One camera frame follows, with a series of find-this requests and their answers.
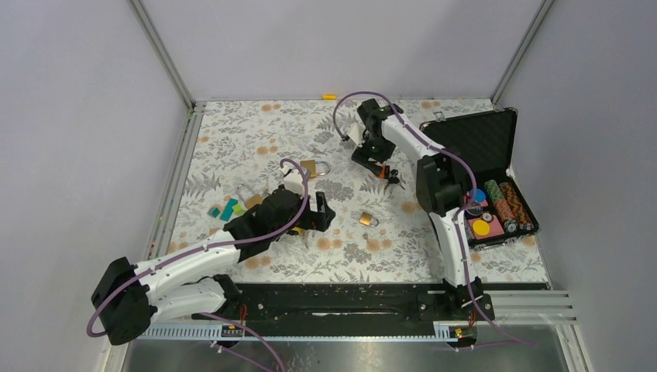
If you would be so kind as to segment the yellow black padlock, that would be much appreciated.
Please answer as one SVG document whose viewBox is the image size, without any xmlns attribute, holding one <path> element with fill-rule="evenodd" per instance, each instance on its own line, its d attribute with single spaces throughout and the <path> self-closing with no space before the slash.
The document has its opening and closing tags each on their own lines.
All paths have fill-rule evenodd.
<svg viewBox="0 0 657 372">
<path fill-rule="evenodd" d="M 306 249 L 309 248 L 308 231 L 307 230 L 295 228 L 295 229 L 292 229 L 292 230 L 288 231 L 287 234 L 289 236 L 296 237 L 301 242 L 303 247 L 305 247 Z"/>
</svg>

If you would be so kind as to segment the orange padlock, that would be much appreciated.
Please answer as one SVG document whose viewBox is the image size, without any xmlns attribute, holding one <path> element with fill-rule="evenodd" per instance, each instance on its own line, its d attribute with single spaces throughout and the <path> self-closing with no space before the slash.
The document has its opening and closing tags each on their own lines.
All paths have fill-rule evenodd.
<svg viewBox="0 0 657 372">
<path fill-rule="evenodd" d="M 383 165 L 380 169 L 380 173 L 377 175 L 380 179 L 388 179 L 390 173 L 390 168 L 387 165 Z"/>
</svg>

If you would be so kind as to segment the black keys bunch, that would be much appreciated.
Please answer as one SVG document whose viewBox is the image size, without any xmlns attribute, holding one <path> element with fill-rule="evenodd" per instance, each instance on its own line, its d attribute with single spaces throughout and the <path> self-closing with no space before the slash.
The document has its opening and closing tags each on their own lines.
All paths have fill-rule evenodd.
<svg viewBox="0 0 657 372">
<path fill-rule="evenodd" d="M 395 169 L 392 169 L 387 176 L 387 184 L 384 190 L 387 191 L 388 189 L 395 187 L 401 187 L 404 189 L 404 186 L 401 184 L 401 179 L 399 178 L 399 172 Z"/>
</svg>

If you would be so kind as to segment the small brass padlock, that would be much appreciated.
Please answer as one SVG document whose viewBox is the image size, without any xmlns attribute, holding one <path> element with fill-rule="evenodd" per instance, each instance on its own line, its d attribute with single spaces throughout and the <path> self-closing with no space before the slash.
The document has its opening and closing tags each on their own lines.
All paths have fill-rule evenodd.
<svg viewBox="0 0 657 372">
<path fill-rule="evenodd" d="M 380 221 L 376 216 L 363 212 L 359 217 L 359 223 L 368 227 L 376 227 L 380 224 Z"/>
</svg>

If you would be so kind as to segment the large brass padlock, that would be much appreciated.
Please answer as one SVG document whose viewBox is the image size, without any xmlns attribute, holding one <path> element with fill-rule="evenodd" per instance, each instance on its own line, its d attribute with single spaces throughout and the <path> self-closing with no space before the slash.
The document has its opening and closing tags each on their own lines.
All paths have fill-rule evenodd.
<svg viewBox="0 0 657 372">
<path fill-rule="evenodd" d="M 236 187 L 236 195 L 244 204 L 246 210 L 262 204 L 265 199 L 265 196 L 256 193 L 248 184 L 239 184 Z"/>
</svg>

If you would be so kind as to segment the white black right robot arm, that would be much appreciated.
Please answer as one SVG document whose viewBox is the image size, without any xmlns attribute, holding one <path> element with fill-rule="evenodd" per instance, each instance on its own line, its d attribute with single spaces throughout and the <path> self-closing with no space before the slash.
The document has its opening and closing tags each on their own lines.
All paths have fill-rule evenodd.
<svg viewBox="0 0 657 372">
<path fill-rule="evenodd" d="M 445 311 L 454 319 L 464 319 L 483 298 L 466 247 L 464 206 L 469 168 L 413 127 L 395 104 L 381 106 L 369 99 L 360 104 L 357 113 L 361 122 L 347 135 L 356 145 L 351 156 L 354 162 L 390 183 L 398 181 L 397 171 L 387 165 L 395 150 L 414 163 L 416 198 L 430 218 L 445 267 Z"/>
</svg>

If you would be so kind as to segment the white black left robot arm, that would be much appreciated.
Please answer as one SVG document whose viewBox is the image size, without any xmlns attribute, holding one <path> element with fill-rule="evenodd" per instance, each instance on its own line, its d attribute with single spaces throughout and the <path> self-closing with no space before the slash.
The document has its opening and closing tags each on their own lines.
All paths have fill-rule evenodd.
<svg viewBox="0 0 657 372">
<path fill-rule="evenodd" d="M 221 267 L 232 266 L 267 251 L 270 244 L 297 229 L 325 232 L 336 213 L 325 194 L 307 195 L 279 187 L 261 203 L 226 223 L 200 242 L 175 253 L 130 263 L 112 261 L 91 295 L 95 308 L 87 331 L 106 336 L 113 346 L 141 336 L 158 320 L 201 312 L 224 319 L 240 308 L 239 291 Z"/>
</svg>

